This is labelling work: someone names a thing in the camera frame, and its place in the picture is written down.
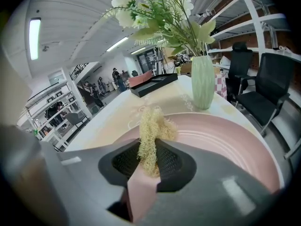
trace chair armrest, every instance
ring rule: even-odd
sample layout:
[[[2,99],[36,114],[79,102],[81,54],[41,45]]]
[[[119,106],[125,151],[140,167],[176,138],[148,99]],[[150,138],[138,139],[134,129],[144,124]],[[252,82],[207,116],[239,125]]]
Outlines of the chair armrest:
[[[244,80],[254,80],[256,78],[256,76],[249,76],[249,75],[235,75],[236,78],[240,79],[240,84],[244,81]]]
[[[289,98],[290,94],[286,93],[284,96],[280,97],[276,107],[279,108],[288,98]]]

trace door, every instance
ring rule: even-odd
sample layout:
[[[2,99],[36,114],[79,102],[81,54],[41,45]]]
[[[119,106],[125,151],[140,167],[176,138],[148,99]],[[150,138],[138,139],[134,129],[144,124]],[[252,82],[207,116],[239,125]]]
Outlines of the door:
[[[143,73],[156,69],[155,53],[153,49],[137,55],[137,58]]]

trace railing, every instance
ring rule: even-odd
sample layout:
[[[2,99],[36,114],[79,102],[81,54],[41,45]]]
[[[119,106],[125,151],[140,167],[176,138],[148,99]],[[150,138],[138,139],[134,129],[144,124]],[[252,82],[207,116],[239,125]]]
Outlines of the railing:
[[[55,86],[55,85],[57,85],[57,84],[58,84],[58,82],[55,83],[55,84],[53,84],[53,85],[50,85],[50,86],[47,87],[46,89],[41,90],[39,93],[35,94],[33,97],[30,97],[27,101],[30,101],[32,98],[36,97],[38,94],[42,93],[43,91],[45,91],[45,90],[47,90],[48,88],[53,87],[53,86]]]
[[[88,63],[87,63],[87,64],[77,65],[77,66],[75,67],[75,69],[73,70],[72,74],[70,75],[71,79],[72,79],[72,80],[75,80],[75,79],[78,77],[78,75],[84,70],[84,68],[85,68],[87,65],[88,65]]]

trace black box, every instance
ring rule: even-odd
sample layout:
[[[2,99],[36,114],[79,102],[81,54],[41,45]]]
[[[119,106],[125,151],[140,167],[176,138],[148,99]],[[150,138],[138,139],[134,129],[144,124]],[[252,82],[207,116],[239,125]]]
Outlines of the black box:
[[[131,92],[141,98],[148,93],[153,92],[154,90],[157,90],[173,81],[176,81],[177,79],[178,75],[176,73],[160,74],[139,85],[132,87]]]

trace person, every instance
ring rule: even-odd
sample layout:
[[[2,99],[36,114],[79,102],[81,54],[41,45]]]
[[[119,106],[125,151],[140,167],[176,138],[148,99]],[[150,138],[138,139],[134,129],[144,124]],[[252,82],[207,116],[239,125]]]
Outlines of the person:
[[[105,84],[103,83],[102,77],[99,77],[97,82],[98,82],[98,87],[99,87],[100,92],[102,94],[106,94],[107,93],[107,89],[105,87]]]
[[[118,85],[118,86],[119,86],[119,90],[120,90],[121,92],[127,90],[126,87],[125,87],[125,85],[124,85],[124,83],[123,83],[123,80],[122,80],[122,78],[121,78],[121,75],[120,75],[120,73],[117,71],[116,68],[113,69],[112,77],[113,77],[113,79],[114,79],[115,85]]]
[[[85,82],[85,86],[89,87],[90,89],[90,96],[92,96],[94,98],[94,102],[97,106],[99,106],[100,108],[103,108],[103,103],[99,98],[98,95],[98,89],[96,87],[96,85],[92,85],[91,83],[89,83],[88,81]]]

